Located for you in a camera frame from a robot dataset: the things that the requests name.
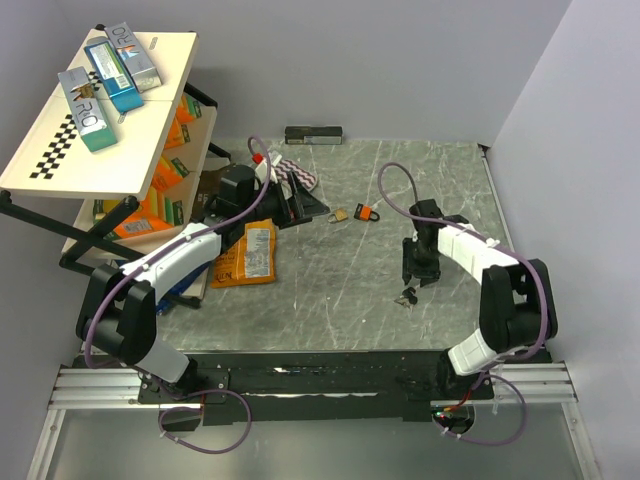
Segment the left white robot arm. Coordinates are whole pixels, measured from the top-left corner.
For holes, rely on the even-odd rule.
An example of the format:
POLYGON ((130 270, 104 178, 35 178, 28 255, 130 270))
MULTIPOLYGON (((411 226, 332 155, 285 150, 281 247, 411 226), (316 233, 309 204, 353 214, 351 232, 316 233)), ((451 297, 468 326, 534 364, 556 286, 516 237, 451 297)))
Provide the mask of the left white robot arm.
POLYGON ((173 240, 120 268, 94 269, 76 334, 87 349, 97 347, 118 363, 161 380, 172 400, 187 401, 201 385, 197 362, 160 338, 159 301, 187 275, 226 253, 247 224, 269 220, 286 229, 329 211, 293 172, 279 182, 235 165, 220 177, 198 221, 173 240))

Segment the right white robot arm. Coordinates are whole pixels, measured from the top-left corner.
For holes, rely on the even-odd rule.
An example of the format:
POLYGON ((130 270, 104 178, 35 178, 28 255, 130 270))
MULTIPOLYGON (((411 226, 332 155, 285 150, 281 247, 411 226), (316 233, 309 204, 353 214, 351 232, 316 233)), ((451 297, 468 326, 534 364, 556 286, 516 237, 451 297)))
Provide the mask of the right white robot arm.
POLYGON ((414 233, 402 241, 405 289, 398 302, 417 303, 417 290, 441 278, 440 259, 455 262, 480 285, 478 327, 439 355, 435 381, 448 398, 459 398, 480 373, 555 337, 558 322, 546 264, 519 260, 482 239, 461 215, 445 216, 433 199, 409 208, 414 233))

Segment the black-headed key bunch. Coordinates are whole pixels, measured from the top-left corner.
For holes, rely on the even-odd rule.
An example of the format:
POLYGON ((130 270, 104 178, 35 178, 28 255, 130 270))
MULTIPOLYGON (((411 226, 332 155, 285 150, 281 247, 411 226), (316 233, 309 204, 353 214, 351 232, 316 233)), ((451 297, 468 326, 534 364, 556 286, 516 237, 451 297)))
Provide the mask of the black-headed key bunch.
POLYGON ((394 302, 405 308, 412 308, 418 302, 416 289, 411 286, 407 287, 394 302))

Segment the orange black padlock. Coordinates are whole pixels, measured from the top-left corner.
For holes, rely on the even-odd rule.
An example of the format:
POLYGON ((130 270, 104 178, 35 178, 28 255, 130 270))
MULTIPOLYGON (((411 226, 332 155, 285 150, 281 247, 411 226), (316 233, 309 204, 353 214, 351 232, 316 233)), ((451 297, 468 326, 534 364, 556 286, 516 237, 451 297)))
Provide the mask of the orange black padlock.
POLYGON ((358 203, 353 217, 356 220, 365 221, 365 222, 378 222, 380 220, 380 215, 378 212, 374 211, 370 206, 358 203))

